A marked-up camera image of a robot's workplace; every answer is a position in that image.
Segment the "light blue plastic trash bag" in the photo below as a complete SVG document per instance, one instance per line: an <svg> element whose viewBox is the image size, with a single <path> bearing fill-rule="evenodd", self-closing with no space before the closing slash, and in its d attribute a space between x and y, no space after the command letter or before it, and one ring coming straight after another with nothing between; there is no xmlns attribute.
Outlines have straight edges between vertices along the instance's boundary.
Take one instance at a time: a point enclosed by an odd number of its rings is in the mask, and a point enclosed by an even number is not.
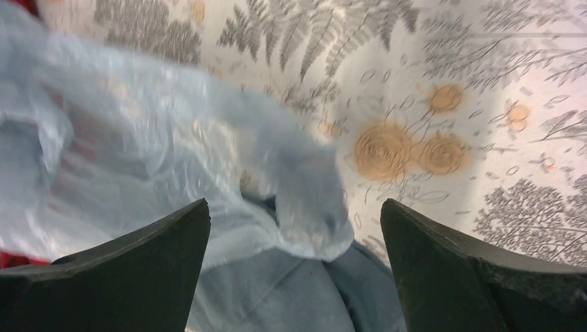
<svg viewBox="0 0 587 332"><path fill-rule="evenodd" d="M1 247L57 258L206 199L204 267L351 245L332 149L272 99L1 2Z"/></svg>

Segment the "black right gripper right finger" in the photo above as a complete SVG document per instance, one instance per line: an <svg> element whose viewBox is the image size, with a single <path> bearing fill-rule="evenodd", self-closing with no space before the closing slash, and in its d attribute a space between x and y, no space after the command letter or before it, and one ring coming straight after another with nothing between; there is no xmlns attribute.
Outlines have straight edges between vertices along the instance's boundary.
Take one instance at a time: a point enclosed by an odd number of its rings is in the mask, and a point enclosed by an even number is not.
<svg viewBox="0 0 587 332"><path fill-rule="evenodd" d="M389 199L381 229L409 331L585 331L586 269L520 255Z"/></svg>

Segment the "grey-blue cloth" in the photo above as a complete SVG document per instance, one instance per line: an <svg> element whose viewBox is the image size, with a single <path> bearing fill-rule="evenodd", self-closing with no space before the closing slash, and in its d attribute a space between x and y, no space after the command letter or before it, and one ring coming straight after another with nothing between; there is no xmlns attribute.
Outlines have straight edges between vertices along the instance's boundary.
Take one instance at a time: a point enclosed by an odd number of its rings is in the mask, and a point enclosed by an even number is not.
<svg viewBox="0 0 587 332"><path fill-rule="evenodd" d="M187 331L405 331L391 269L359 243L333 261L270 249L203 269Z"/></svg>

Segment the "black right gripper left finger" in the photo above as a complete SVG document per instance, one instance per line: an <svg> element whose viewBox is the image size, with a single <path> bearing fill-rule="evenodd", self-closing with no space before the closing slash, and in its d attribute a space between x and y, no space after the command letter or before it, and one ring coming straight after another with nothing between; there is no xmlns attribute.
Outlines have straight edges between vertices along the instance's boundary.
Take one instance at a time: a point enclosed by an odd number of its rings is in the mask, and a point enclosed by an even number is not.
<svg viewBox="0 0 587 332"><path fill-rule="evenodd" d="M45 266L1 271L2 331L183 331L210 234L205 200Z"/></svg>

